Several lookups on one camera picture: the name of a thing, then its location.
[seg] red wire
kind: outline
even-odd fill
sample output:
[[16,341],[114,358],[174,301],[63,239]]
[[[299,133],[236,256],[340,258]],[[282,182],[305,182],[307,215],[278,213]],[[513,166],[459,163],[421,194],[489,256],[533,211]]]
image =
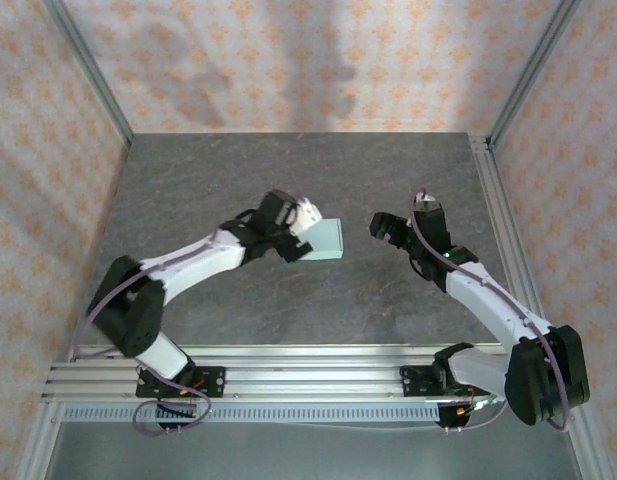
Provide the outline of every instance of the red wire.
[[206,381],[206,377],[201,377],[201,379],[199,381],[197,381],[197,383],[195,383],[192,388],[199,388],[201,387],[204,382]]

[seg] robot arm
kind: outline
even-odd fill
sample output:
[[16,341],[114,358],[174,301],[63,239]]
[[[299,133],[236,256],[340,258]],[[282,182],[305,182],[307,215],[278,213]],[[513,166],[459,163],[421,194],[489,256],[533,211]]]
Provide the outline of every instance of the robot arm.
[[[246,210],[221,224],[206,238],[175,252],[135,261],[115,260],[88,312],[130,278],[137,280],[114,296],[93,323],[128,358],[135,358],[159,376],[186,387],[194,386],[199,367],[161,332],[164,306],[188,288],[218,273],[241,267],[274,249],[287,262],[312,251],[298,235],[321,220],[307,199],[268,192],[257,209]],[[159,381],[149,370],[140,373],[143,384],[155,398],[178,396],[179,392]]]
[[467,343],[438,352],[432,369],[440,390],[471,385],[506,398],[515,414],[535,425],[562,412],[559,386],[540,336],[554,354],[571,407],[588,401],[590,391],[579,335],[553,327],[495,282],[477,257],[451,243],[444,212],[434,198],[418,195],[409,219],[376,213],[370,233],[409,254],[415,272],[468,308],[501,342],[507,358]]

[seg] floor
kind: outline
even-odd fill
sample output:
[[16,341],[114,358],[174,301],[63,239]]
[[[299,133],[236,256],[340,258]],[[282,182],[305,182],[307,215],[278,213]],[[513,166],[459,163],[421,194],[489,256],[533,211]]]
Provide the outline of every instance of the floor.
[[[444,205],[454,243],[505,285],[465,134],[138,135],[91,290],[110,263],[176,250],[254,208],[272,188],[306,195],[342,221],[339,260],[286,264],[276,254],[178,296],[162,328],[190,344],[487,342],[460,304],[414,275],[407,255],[370,237],[376,211],[400,216],[426,187]],[[90,342],[105,340],[96,332]]]

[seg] patterned wallpaper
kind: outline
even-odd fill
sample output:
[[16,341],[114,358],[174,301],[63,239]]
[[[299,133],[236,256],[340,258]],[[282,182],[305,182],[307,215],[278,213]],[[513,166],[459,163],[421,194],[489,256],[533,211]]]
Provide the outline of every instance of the patterned wallpaper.
[[0,0],[0,479],[66,352],[123,143],[37,0]]
[[583,337],[617,473],[617,0],[582,2],[497,159],[549,318]]
[[67,0],[135,131],[485,135],[558,0]]

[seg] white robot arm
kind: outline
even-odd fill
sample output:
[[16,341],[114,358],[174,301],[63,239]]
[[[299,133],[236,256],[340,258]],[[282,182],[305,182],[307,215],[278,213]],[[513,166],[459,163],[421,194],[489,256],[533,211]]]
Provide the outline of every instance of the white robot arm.
[[507,358],[468,343],[435,355],[430,367],[402,367],[411,391],[464,393],[467,386],[505,398],[524,423],[535,425],[590,398],[581,339],[569,326],[555,328],[524,307],[495,280],[477,257],[451,243],[441,205],[418,194],[410,218],[378,212],[370,233],[408,252],[410,265],[458,300],[501,342]]

